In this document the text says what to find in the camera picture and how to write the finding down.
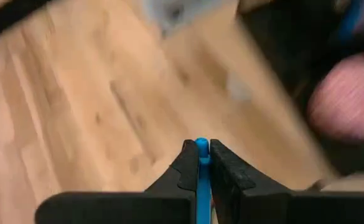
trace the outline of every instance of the wood grain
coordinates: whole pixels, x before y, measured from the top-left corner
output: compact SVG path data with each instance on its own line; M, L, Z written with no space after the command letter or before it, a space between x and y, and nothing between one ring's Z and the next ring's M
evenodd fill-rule
M235 3L165 40L139 6L62 0L0 35L0 223L66 190L144 190L197 136L294 189L330 175Z

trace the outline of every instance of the blue tube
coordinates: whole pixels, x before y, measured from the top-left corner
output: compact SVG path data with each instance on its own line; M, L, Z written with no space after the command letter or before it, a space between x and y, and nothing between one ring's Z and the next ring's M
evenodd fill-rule
M200 154L200 167L198 170L197 185L197 224L211 223L211 184L209 178L209 143L205 138L195 140Z

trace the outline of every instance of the floor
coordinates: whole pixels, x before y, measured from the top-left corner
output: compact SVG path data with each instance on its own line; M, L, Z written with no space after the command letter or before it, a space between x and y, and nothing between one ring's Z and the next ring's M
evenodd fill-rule
M62 191L144 190L198 136L293 189L330 175L234 10L164 39L138 1L59 0L0 35L0 223Z

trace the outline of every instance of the pink fabric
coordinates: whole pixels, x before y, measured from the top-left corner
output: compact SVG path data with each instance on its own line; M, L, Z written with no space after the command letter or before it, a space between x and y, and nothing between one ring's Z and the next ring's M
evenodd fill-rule
M310 122L339 139L364 140L364 54L341 61L309 101Z

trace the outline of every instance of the black object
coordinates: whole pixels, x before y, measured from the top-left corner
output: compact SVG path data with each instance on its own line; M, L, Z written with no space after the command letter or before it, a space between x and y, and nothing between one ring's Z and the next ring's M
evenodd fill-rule
M276 0L239 11L306 121L308 101L317 84L341 59L364 52L364 35L348 42L338 40L345 14L337 12L335 4L335 0ZM364 171L364 141L333 139L307 124L340 174Z
M0 33L50 0L11 0L0 7Z
M210 179L219 224L364 223L364 193L296 192L270 179L220 141L210 143ZM182 152L142 193L63 193L36 211L37 224L195 223L198 149Z

